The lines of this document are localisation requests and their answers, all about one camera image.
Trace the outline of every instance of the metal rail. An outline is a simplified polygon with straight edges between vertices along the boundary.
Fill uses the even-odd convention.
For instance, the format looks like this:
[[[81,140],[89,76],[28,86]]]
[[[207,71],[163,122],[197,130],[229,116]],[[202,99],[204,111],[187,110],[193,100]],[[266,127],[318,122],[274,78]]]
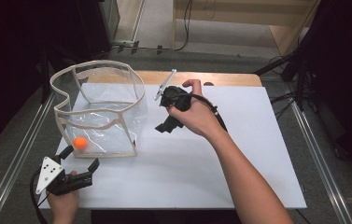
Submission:
[[[0,182],[0,212],[7,200],[7,196],[12,190],[12,187],[16,181],[16,178],[19,175],[22,166],[24,165],[27,155],[30,152],[31,146],[35,141],[36,135],[38,134],[38,131],[41,128],[41,125],[48,114],[53,99],[54,94],[52,92],[47,102],[39,107],[33,119],[33,122],[31,123],[27,131],[27,134],[21,141],[21,145],[19,146],[15,157],[13,158],[11,164],[9,165],[9,168],[7,169],[7,172],[5,173],[3,179]]]
[[[289,85],[286,85],[286,88],[288,91],[292,90]],[[342,195],[342,192],[339,190],[335,179],[333,178],[330,167],[328,166],[323,154],[321,153],[321,149],[317,143],[315,136],[313,135],[312,129],[310,128],[309,122],[304,112],[300,111],[296,103],[292,103],[292,110],[301,127],[304,139],[306,140],[306,143],[312,154],[316,168],[330,197],[333,209],[339,219],[339,222],[344,224],[352,224],[352,216],[347,208],[345,199]]]

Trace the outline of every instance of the person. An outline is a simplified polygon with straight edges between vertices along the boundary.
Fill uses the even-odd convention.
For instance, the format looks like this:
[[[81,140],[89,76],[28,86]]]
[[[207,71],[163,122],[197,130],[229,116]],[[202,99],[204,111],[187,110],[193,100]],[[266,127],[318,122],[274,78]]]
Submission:
[[[201,81],[198,79],[189,79],[182,86],[192,87],[193,94],[203,96]],[[216,151],[235,210],[242,223],[293,223],[275,192],[233,142],[231,136],[220,126],[208,105],[192,97],[189,110],[182,112],[170,105],[167,112],[193,133],[205,138]],[[77,203],[77,195],[72,193],[61,197],[49,197],[55,221],[56,218],[70,221],[74,218],[77,206],[67,209],[70,211],[58,210],[65,208],[60,205],[61,203],[67,205]]]

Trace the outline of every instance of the left hand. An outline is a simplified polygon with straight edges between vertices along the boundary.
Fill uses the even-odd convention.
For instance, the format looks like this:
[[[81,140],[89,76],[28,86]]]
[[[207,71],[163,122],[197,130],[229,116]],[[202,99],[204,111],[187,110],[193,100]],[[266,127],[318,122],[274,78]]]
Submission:
[[[77,172],[72,171],[70,174],[76,175]],[[54,217],[53,223],[73,223],[79,205],[79,192],[77,190],[60,196],[50,194],[48,202]]]

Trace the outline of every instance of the orange ball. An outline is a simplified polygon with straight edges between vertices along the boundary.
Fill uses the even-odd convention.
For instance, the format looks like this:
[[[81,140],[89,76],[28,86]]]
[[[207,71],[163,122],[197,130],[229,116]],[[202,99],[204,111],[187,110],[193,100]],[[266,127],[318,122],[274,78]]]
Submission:
[[[88,145],[88,140],[85,137],[78,136],[74,139],[74,147],[76,149],[84,149]]]

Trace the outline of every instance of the white paper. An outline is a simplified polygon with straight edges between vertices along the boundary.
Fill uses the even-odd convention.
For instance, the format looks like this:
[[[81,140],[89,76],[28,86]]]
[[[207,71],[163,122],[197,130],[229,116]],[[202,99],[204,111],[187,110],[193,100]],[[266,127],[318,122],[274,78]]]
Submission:
[[[224,209],[234,208],[214,149],[186,127],[159,133],[168,114],[154,101],[159,86],[146,85],[148,120],[135,158],[100,159],[93,185],[80,190],[81,208]],[[262,87],[204,87],[243,153],[289,209],[306,203],[266,90]],[[66,147],[64,140],[57,153]],[[70,155],[67,173],[86,172],[93,159]],[[41,208],[49,208],[43,203]]]

